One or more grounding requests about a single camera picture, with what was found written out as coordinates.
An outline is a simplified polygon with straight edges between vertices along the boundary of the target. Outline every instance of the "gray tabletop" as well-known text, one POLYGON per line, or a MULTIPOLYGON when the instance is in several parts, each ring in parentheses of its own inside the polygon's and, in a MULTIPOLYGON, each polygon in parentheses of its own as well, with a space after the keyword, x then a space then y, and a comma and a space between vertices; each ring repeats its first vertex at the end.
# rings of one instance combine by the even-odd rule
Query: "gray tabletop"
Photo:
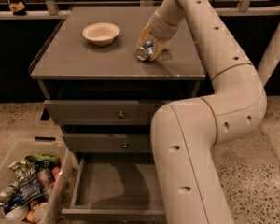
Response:
POLYGON ((201 80, 205 71, 185 21, 160 58, 145 63, 136 57, 136 42, 157 7, 73 7, 31 73, 36 79, 201 80), (82 35, 96 22, 120 28, 108 46, 98 47, 82 35))

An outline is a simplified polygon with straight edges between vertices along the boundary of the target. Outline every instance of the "speckled floor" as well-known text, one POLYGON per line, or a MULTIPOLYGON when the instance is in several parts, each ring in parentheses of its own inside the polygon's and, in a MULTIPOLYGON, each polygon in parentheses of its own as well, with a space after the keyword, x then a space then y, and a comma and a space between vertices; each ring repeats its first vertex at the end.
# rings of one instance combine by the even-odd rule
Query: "speckled floor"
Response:
MULTIPOLYGON (((0 165, 19 140, 38 135, 62 141, 58 126, 40 121, 42 110, 40 103, 0 104, 0 165)), ((268 97, 266 117, 254 132, 213 147, 212 154, 234 222, 280 223, 280 96, 268 97)), ((76 173, 74 169, 61 209, 70 203, 76 173)), ((84 222, 59 215, 57 223, 84 222)))

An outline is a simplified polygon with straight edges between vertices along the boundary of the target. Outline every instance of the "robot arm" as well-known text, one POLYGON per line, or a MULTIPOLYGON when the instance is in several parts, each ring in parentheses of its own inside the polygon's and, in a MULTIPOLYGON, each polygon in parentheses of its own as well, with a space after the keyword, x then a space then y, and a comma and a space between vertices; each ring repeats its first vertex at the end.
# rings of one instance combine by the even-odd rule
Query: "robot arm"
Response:
POLYGON ((208 0, 165 0, 147 27, 151 35, 167 39, 183 16, 215 94, 171 102, 152 120, 151 143, 167 222, 233 223, 210 147, 257 127, 266 111, 266 95, 256 69, 208 0))

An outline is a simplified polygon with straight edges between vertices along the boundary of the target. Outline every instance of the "floor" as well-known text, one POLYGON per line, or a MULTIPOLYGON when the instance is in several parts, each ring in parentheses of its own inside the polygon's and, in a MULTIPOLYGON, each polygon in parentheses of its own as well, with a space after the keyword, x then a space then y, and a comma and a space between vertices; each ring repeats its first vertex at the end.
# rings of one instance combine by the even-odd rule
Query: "floor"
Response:
MULTIPOLYGON (((51 120, 40 121, 43 104, 0 104, 0 165, 9 148, 35 136, 62 132, 51 120)), ((212 149, 217 172, 236 224, 280 223, 280 96, 268 97, 264 121, 251 134, 212 149)), ((76 168, 63 197, 70 203, 76 168)), ((78 224, 59 214, 58 224, 78 224)))

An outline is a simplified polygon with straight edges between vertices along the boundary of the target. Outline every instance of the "cabinet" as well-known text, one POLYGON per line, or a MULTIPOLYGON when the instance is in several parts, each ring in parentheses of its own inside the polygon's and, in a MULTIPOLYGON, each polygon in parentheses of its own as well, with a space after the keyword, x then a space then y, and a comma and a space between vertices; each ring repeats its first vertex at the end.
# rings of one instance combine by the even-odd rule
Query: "cabinet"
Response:
POLYGON ((185 22, 157 61, 136 57, 136 41, 157 7, 73 7, 31 73, 45 107, 79 163, 68 219, 165 222, 150 145, 150 122, 164 103, 196 95, 205 78, 185 22), (82 30, 112 22, 106 47, 82 30))

